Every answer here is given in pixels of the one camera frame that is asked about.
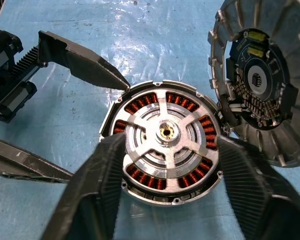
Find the silver finned stator disc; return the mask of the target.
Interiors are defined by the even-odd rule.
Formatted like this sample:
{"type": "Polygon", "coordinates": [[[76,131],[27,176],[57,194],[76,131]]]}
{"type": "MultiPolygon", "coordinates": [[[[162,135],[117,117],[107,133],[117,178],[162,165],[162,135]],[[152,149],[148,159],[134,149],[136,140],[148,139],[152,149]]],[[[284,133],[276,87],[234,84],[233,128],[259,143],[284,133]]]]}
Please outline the silver finned stator disc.
{"type": "Polygon", "coordinates": [[[224,0],[208,42],[226,129],[272,165],[300,166],[300,0],[224,0]]]}

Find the motor stator housing copper windings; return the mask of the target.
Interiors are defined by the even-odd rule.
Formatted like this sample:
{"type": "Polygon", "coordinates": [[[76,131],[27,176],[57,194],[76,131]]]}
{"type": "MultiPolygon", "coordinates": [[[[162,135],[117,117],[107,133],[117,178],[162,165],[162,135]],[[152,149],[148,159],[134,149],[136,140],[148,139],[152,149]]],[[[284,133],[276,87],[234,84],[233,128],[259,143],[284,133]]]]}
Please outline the motor stator housing copper windings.
{"type": "Polygon", "coordinates": [[[221,181],[223,173],[219,164],[219,151],[217,136],[221,134],[222,128],[218,117],[216,103],[209,97],[202,95],[196,88],[177,81],[163,80],[161,82],[146,81],[134,85],[130,90],[122,93],[114,100],[101,125],[99,135],[106,138],[114,134],[124,133],[125,156],[123,160],[123,179],[121,187],[125,193],[135,199],[154,206],[172,207],[196,201],[211,192],[221,181]],[[166,182],[163,179],[151,177],[138,170],[135,164],[129,164],[124,170],[124,160],[127,158],[127,122],[119,120],[119,112],[125,110],[134,114],[143,107],[157,103],[155,90],[165,90],[168,103],[176,104],[193,113],[203,106],[209,111],[208,116],[199,118],[199,126],[203,127],[206,138],[206,147],[217,152],[217,163],[213,166],[212,160],[206,156],[199,160],[199,165],[192,173],[178,180],[182,188],[189,190],[180,193],[166,194],[158,193],[163,190],[166,182]]]}

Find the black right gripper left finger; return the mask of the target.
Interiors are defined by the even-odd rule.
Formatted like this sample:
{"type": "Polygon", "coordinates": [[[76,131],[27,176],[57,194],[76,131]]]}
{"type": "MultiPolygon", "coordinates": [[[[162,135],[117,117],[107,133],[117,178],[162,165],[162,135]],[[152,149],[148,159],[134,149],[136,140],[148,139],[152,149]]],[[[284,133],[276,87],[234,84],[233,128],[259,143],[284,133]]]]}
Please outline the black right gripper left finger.
{"type": "Polygon", "coordinates": [[[126,135],[105,137],[68,182],[40,240],[112,240],[126,135]]]}

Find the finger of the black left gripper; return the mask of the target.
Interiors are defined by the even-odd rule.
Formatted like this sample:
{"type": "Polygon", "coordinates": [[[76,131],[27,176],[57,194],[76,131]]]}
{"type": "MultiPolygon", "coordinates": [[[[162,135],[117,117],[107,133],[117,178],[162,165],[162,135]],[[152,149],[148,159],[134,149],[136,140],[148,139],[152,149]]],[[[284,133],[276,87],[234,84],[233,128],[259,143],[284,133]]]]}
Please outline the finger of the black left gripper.
{"type": "Polygon", "coordinates": [[[0,139],[0,177],[66,184],[72,176],[70,171],[0,139]]]}
{"type": "Polygon", "coordinates": [[[121,91],[131,87],[116,67],[94,51],[50,31],[38,32],[37,61],[61,65],[72,76],[96,87],[121,91]]]}

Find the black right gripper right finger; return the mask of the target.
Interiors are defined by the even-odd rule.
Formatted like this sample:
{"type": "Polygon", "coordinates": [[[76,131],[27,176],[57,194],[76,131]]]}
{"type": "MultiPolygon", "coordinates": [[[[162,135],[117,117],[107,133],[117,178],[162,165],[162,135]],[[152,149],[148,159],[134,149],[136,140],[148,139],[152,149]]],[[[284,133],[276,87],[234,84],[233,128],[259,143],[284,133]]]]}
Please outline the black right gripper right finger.
{"type": "Polygon", "coordinates": [[[254,145],[216,139],[227,196],[245,240],[300,240],[300,195],[254,145]]]}

